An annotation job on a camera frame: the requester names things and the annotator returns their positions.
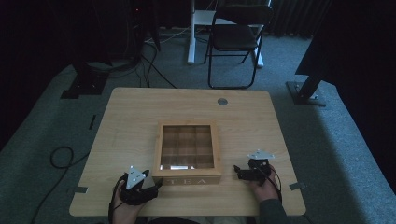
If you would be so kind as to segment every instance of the black chair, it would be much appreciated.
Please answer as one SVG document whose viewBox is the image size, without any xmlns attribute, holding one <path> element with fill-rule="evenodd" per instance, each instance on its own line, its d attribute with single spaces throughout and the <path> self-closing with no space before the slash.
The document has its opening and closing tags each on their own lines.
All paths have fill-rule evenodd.
<svg viewBox="0 0 396 224">
<path fill-rule="evenodd" d="M 219 7 L 213 17 L 209 40 L 205 54 L 209 57 L 208 85 L 212 89 L 238 90 L 249 88 L 256 76 L 256 68 L 262 47 L 262 34 L 273 17 L 273 10 L 265 5 L 230 4 Z M 219 19 L 230 21 L 232 24 L 219 24 Z M 246 54 L 213 54 L 213 48 L 218 51 L 245 51 Z M 244 56 L 245 61 L 250 52 L 257 50 L 253 75 L 246 86 L 213 86 L 212 58 L 214 56 Z"/>
</svg>

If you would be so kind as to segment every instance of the wooden box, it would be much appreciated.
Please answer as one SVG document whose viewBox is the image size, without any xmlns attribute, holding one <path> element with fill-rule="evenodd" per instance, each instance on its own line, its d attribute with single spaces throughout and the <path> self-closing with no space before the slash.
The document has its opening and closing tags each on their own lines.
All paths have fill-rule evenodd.
<svg viewBox="0 0 396 224">
<path fill-rule="evenodd" d="M 221 161 L 216 122 L 159 122 L 152 177 L 163 185 L 218 184 Z"/>
</svg>

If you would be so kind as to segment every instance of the chair seat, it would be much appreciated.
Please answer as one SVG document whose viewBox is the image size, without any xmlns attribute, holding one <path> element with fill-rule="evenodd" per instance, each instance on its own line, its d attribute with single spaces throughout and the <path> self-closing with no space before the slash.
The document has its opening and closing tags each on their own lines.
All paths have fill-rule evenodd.
<svg viewBox="0 0 396 224">
<path fill-rule="evenodd" d="M 213 47 L 217 50 L 254 50 L 256 36 L 246 25 L 216 25 L 213 31 Z"/>
</svg>

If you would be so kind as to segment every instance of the chair frame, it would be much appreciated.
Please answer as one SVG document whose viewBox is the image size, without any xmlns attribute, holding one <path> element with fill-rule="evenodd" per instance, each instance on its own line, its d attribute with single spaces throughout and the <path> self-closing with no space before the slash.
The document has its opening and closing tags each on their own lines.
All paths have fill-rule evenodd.
<svg viewBox="0 0 396 224">
<path fill-rule="evenodd" d="M 221 90 L 241 90 L 241 89 L 248 89 L 253 83 L 254 83 L 254 79 L 256 76 L 256 72 L 257 72 L 257 66 L 258 66 L 258 62 L 259 62 L 259 58 L 260 58 L 260 54 L 261 54 L 261 48 L 262 48 L 262 34 L 265 30 L 265 28 L 268 26 L 270 20 L 272 19 L 273 16 L 273 10 L 271 9 L 270 6 L 265 6 L 265 5 L 260 5 L 260 7 L 263 7 L 263 11 L 266 11 L 266 13 L 268 14 L 265 20 L 265 22 L 260 23 L 260 24 L 253 24 L 253 23 L 249 23 L 244 21 L 243 19 L 238 20 L 236 18 L 230 18 L 227 15 L 227 10 L 230 9 L 230 7 L 234 7 L 234 9 L 236 9 L 237 7 L 257 7 L 257 6 L 253 6 L 253 5 L 230 5 L 230 6 L 224 6 L 224 7 L 220 7 L 216 12 L 215 15 L 213 17 L 212 20 L 212 27 L 211 27 L 211 32 L 209 35 L 209 40 L 207 43 L 207 48 L 206 48 L 206 53 L 205 53 L 205 60 L 204 63 L 206 63 L 206 58 L 209 56 L 209 69 L 208 69 L 208 81 L 207 84 L 209 85 L 209 87 L 211 89 L 221 89 Z M 233 22 L 233 24 L 230 25 L 258 25 L 258 31 L 256 33 L 256 48 L 255 49 L 249 49 L 249 50 L 242 50 L 242 49 L 217 49 L 214 45 L 213 45 L 213 29 L 216 29 L 216 22 L 219 19 L 223 19 L 226 21 L 230 21 Z M 246 54 L 213 54 L 213 48 L 215 48 L 218 51 L 246 51 Z M 256 58 L 254 60 L 254 68 L 253 68 L 253 75 L 251 77 L 250 82 L 245 85 L 245 86 L 214 86 L 212 85 L 212 58 L 215 56 L 244 56 L 243 60 L 241 63 L 244 63 L 246 58 L 248 57 L 248 55 L 251 52 L 257 51 L 257 55 Z"/>
</svg>

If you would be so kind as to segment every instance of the clothing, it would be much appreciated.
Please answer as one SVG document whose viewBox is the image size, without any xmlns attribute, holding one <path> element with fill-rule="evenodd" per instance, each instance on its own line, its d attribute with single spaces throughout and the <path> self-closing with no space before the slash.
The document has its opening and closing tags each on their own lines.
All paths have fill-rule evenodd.
<svg viewBox="0 0 396 224">
<path fill-rule="evenodd" d="M 265 200 L 260 203 L 259 207 L 260 224 L 290 224 L 280 200 Z"/>
</svg>

